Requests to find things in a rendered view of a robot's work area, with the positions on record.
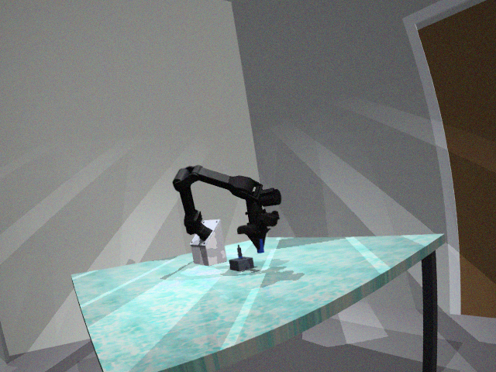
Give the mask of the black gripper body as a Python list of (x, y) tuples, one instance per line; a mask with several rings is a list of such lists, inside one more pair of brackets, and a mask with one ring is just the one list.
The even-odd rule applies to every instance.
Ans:
[(261, 223), (257, 225), (257, 213), (261, 210), (261, 213), (263, 212), (263, 208), (249, 208), (247, 209), (246, 215), (248, 215), (249, 223), (247, 223), (247, 226), (240, 226), (237, 228), (237, 233), (238, 234), (244, 234), (244, 233), (256, 233), (259, 232), (259, 229), (267, 229), (269, 225)]

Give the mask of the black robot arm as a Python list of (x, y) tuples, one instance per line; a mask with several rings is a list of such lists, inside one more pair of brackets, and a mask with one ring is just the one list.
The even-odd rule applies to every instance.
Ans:
[[(191, 184), (196, 181), (203, 181), (207, 184), (229, 190), (236, 197), (246, 200), (247, 209), (279, 205), (281, 203), (281, 193), (279, 190), (274, 188), (263, 190), (263, 185), (250, 177), (232, 177), (209, 170), (201, 165), (180, 169), (175, 175), (173, 185), (175, 191), (180, 193), (184, 206), (184, 226), (188, 234), (192, 235), (196, 233), (203, 241), (209, 237), (213, 230), (201, 223), (202, 214), (195, 209), (191, 194)], [(256, 187), (255, 191), (253, 191), (254, 187)], [(257, 225), (264, 223), (274, 226), (279, 219), (280, 217), (277, 211), (267, 213), (266, 209), (264, 209), (262, 213), (261, 210), (257, 213)]]

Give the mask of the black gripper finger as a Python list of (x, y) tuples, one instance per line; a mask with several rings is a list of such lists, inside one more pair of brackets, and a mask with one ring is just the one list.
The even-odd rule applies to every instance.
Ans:
[(250, 240), (252, 241), (253, 245), (259, 250), (260, 249), (260, 234), (262, 231), (259, 232), (252, 232), (252, 233), (245, 233)]
[(267, 235), (267, 232), (270, 230), (270, 228), (267, 228), (267, 229), (259, 229), (259, 231), (262, 231), (262, 233), (260, 234), (260, 239), (263, 239), (263, 246), (265, 245), (265, 240), (266, 240), (266, 235)]

